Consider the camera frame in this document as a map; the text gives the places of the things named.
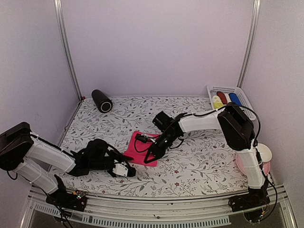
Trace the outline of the pink towel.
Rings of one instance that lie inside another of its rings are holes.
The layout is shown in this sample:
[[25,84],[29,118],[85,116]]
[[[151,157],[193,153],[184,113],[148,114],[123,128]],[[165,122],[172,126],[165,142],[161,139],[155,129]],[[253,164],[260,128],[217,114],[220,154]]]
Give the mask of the pink towel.
[[145,158],[146,153],[148,152],[148,148],[152,145],[152,142],[142,143],[140,141],[137,141],[135,139],[135,136],[138,133],[152,137],[160,136],[159,134],[149,134],[149,133],[142,133],[140,131],[135,131],[132,134],[131,139],[129,141],[128,149],[123,153],[123,155],[132,158],[132,160],[130,160],[131,163],[156,167],[157,164],[144,164],[143,160]]

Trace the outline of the green yellow patterned towel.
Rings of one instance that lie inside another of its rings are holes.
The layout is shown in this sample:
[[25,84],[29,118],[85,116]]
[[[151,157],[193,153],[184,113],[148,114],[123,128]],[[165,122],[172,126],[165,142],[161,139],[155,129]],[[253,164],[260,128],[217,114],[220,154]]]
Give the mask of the green yellow patterned towel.
[[219,109],[224,106],[224,104],[222,103],[222,101],[218,95],[215,95],[212,97],[212,103],[213,103],[214,109]]

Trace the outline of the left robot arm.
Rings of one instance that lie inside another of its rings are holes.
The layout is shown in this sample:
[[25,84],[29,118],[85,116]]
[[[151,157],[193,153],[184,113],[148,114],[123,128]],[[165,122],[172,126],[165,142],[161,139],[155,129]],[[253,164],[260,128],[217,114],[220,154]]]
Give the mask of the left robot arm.
[[116,175],[121,168],[116,153],[101,139],[90,141],[78,152],[66,152],[33,133],[27,122],[21,122],[0,135],[0,168],[13,171],[50,194],[60,206],[71,197],[60,188],[61,179],[51,175],[37,161],[54,166],[70,176],[86,176],[91,171]]

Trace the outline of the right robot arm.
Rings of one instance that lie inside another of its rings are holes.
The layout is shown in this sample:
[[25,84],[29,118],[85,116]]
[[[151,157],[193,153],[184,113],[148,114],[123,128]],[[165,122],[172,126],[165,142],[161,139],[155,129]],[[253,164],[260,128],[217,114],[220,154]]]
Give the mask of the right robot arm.
[[237,152],[244,165],[249,191],[245,201],[249,207],[256,207],[267,196],[270,182],[257,148],[259,132],[254,131],[254,124],[245,110],[254,113],[252,109],[234,102],[203,114],[181,113],[171,118],[165,112],[158,113],[152,122],[161,135],[147,149],[144,163],[162,158],[174,141],[185,133],[220,129],[227,145]]

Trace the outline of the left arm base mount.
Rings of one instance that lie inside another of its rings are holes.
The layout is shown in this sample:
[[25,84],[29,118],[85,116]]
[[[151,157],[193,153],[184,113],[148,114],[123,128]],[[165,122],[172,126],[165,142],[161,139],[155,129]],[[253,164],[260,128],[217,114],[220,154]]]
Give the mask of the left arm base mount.
[[56,190],[51,194],[47,194],[46,203],[53,204],[59,208],[71,209],[84,212],[87,204],[86,196],[78,196],[77,194],[68,193],[66,190]]

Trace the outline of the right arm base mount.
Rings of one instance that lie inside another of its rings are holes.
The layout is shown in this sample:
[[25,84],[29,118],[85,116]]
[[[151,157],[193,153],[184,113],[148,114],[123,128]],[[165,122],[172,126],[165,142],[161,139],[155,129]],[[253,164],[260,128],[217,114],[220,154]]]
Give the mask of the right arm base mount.
[[270,198],[267,195],[265,197],[260,197],[257,194],[250,193],[235,195],[228,199],[228,205],[231,207],[233,212],[261,207],[269,203]]

